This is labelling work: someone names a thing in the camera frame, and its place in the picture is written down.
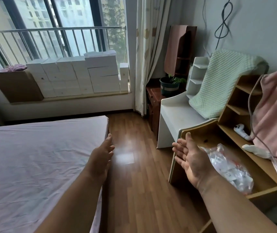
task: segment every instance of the bed sheet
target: bed sheet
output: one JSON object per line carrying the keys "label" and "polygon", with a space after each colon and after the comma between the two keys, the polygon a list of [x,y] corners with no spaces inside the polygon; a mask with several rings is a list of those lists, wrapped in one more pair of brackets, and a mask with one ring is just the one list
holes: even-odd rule
{"label": "bed sheet", "polygon": [[107,131],[106,116],[0,127],[0,232],[34,232]]}

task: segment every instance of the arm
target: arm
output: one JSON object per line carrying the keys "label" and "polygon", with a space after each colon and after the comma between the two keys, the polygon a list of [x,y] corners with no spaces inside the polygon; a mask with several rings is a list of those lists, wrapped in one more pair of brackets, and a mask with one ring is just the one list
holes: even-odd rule
{"label": "arm", "polygon": [[35,233],[90,232],[114,146],[111,134],[91,153],[88,163]]}
{"label": "arm", "polygon": [[186,134],[173,143],[175,160],[196,187],[218,233],[277,233],[277,226],[212,166],[205,151]]}

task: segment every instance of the clear plastic bag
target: clear plastic bag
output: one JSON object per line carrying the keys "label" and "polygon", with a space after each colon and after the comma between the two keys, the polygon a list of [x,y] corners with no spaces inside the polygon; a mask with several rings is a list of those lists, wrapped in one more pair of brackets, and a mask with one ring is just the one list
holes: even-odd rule
{"label": "clear plastic bag", "polygon": [[217,147],[206,149],[201,147],[216,169],[227,181],[229,181],[238,191],[244,195],[250,194],[254,181],[247,169],[233,154],[222,144]]}

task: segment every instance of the green flower pot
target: green flower pot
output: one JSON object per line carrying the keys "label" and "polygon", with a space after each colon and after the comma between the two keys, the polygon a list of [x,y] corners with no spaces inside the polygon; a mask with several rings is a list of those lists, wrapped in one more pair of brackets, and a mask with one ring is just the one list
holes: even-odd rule
{"label": "green flower pot", "polygon": [[165,97],[176,95],[179,83],[172,83],[169,77],[160,78],[161,94]]}

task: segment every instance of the white curtain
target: white curtain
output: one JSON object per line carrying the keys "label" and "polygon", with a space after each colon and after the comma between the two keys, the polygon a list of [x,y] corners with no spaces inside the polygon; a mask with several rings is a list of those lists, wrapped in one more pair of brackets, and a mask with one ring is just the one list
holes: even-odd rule
{"label": "white curtain", "polygon": [[158,61],[171,0],[137,0],[135,109],[146,114],[146,84]]}

